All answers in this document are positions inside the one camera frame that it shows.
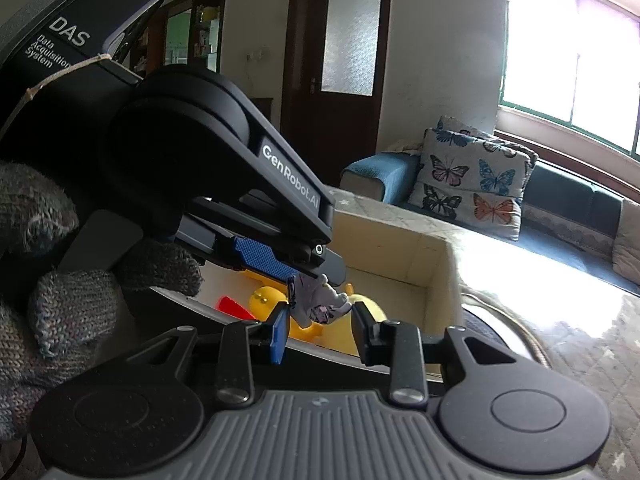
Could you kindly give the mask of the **grey knit gloved hand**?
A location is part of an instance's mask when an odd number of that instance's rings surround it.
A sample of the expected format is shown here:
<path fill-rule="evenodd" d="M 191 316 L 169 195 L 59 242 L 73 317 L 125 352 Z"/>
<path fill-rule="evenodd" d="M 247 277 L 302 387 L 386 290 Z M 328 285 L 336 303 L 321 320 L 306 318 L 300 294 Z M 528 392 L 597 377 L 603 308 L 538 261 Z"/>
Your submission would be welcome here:
<path fill-rule="evenodd" d="M 54 270 L 47 258 L 79 226 L 75 206 L 29 166 L 1 167 L 1 439 L 27 434 L 36 403 L 96 362 L 126 290 L 194 297 L 200 266 L 172 243 L 140 242 L 114 271 Z"/>

